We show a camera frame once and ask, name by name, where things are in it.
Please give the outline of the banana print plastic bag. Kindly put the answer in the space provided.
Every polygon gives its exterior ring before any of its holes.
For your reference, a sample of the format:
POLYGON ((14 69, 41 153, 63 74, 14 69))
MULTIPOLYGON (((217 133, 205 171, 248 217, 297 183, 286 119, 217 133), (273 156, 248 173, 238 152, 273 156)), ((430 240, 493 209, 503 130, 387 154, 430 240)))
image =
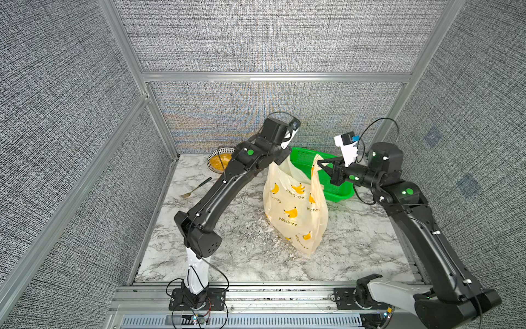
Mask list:
POLYGON ((316 155, 308 165, 310 177, 295 167, 290 158, 271 163, 264 186, 264 213, 268 222, 289 243, 306 256, 321 244, 328 225, 328 207, 319 179, 323 157, 316 155))

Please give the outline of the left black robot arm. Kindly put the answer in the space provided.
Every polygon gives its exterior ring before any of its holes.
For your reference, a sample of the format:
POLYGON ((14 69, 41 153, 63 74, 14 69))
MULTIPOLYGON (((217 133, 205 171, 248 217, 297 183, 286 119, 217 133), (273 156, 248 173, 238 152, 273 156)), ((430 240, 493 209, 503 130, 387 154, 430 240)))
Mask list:
POLYGON ((179 211, 174 222, 184 238, 188 272, 184 289, 192 298, 205 295, 208 289, 209 258, 222 238, 215 226, 225 209, 239 192, 271 163, 281 164, 291 153, 290 142, 301 127, 293 118, 289 123, 268 117, 260 130, 234 148, 231 160, 220 178, 189 211, 179 211))

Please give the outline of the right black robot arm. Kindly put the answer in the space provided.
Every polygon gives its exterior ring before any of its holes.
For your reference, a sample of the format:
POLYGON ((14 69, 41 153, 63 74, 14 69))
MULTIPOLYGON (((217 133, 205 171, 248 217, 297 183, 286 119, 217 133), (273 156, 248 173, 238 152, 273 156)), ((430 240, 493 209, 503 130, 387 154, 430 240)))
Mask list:
POLYGON ((318 160, 332 185, 365 187, 407 238, 429 277, 409 285, 372 274, 357 281, 354 302, 362 309, 386 304, 416 315, 426 328, 456 328, 498 307, 502 299, 485 289, 449 244, 420 188, 401 177, 404 153, 391 143, 371 146, 366 165, 343 157, 318 160))

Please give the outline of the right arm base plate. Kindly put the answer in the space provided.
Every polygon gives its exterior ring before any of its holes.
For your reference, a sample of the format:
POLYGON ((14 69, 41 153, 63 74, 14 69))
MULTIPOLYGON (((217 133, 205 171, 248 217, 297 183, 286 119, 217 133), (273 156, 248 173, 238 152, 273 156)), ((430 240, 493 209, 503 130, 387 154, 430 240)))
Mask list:
POLYGON ((386 311, 389 305, 373 301, 371 297, 363 292, 361 287, 356 291, 355 287, 335 288, 331 299, 336 303, 339 311, 350 310, 383 310, 386 311))

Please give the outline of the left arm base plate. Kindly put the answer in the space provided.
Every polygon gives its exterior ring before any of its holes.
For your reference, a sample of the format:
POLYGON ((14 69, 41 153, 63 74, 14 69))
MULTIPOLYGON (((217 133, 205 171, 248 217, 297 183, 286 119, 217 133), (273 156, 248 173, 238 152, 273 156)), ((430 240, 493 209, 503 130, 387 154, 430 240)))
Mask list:
POLYGON ((168 309, 170 311, 224 311, 225 295, 224 289, 211 288, 195 295, 183 285, 182 288, 172 290, 168 309))

